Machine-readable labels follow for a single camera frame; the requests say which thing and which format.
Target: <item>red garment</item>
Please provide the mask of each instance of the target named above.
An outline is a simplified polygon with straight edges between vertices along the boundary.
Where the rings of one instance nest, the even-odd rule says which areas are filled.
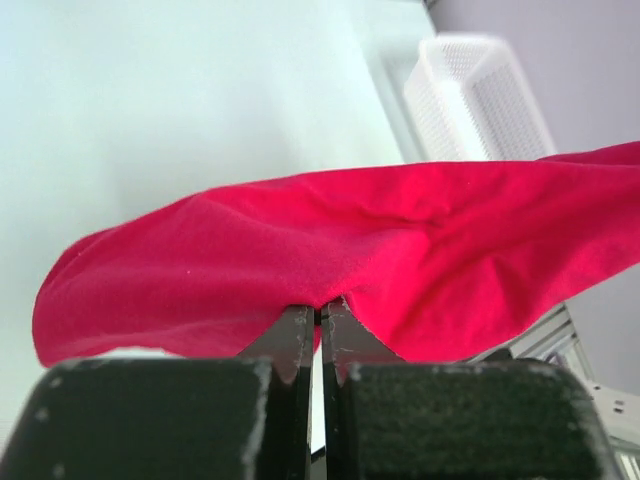
[[[115,347],[227,356],[345,294],[407,360],[470,357],[640,261],[640,143],[216,188],[69,248],[38,294],[41,362]]]

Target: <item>white plastic basket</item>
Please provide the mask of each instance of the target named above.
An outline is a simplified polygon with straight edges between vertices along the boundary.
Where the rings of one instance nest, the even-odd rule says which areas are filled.
[[[423,40],[404,96],[427,160],[535,160],[556,153],[522,68],[501,39]]]

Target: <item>red fabric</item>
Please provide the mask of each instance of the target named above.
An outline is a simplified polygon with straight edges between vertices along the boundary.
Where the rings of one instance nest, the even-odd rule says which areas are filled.
[[[41,362],[115,347],[238,353],[345,294],[411,361],[469,357],[640,261],[640,143],[216,188],[69,248],[38,294]]]

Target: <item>dark object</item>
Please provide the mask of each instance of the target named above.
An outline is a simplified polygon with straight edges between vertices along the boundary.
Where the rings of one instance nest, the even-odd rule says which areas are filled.
[[[621,478],[564,370],[408,364],[346,302],[291,307],[228,360],[86,360],[36,387],[0,480],[307,480],[313,326],[323,341],[329,480]]]

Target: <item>table surface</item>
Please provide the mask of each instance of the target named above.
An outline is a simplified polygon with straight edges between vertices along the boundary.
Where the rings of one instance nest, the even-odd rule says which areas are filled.
[[[399,101],[420,2],[250,3],[0,6],[0,449],[68,244],[200,189],[421,159]]]

